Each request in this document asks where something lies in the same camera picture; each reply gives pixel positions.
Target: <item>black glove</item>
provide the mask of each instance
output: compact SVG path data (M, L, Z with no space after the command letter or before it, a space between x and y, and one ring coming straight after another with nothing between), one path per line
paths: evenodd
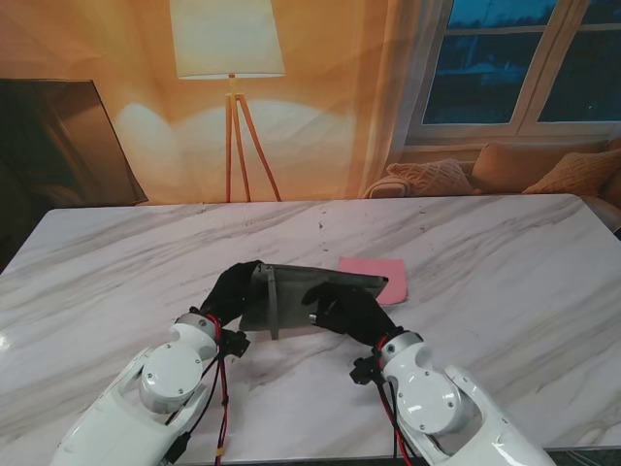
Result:
M314 302L318 303L314 325L347 334L363 345L374 347L397 329L373 295L361 286L319 284L302 298L304 305Z
M204 316L211 314L220 321L221 326L241 316L245 306L259 297L254 295L250 279L254 269L262 263L260 260L240 262L222 272L199 313Z

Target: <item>white lamp shade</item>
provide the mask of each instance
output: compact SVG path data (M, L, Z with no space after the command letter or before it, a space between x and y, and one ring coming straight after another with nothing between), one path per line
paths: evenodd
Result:
M284 75L271 0L171 0L177 76Z

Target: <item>pink cloth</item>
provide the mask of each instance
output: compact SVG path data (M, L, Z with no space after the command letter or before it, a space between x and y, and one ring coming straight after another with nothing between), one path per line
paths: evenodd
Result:
M386 288L377 297L379 304L401 303L408 298L408 280L404 259L341 257L339 270L350 274L379 275L388 278Z

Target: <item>marble table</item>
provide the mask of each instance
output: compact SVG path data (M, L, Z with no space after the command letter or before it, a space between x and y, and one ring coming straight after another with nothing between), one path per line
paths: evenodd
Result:
M0 276L0 464L48 463L129 359L167 339L238 261L406 262L388 308L466 367L547 448L621 446L621 243L570 195L58 210ZM315 329L251 334L229 363L225 461L389 455L367 349ZM180 463L211 462L218 404Z

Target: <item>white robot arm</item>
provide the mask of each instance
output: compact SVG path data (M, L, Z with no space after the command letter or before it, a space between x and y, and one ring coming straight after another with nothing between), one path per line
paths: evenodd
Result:
M51 466L167 464L169 448L207 402L201 379L216 354L215 326L204 316L184 314L171 334L170 343L138 353L82 414Z
M554 466L503 414L465 371L434 368L431 351L410 332L386 342L379 353L382 376L397 392L397 422L406 440L432 465ZM442 451L436 437L463 431L478 416L480 425L455 453Z

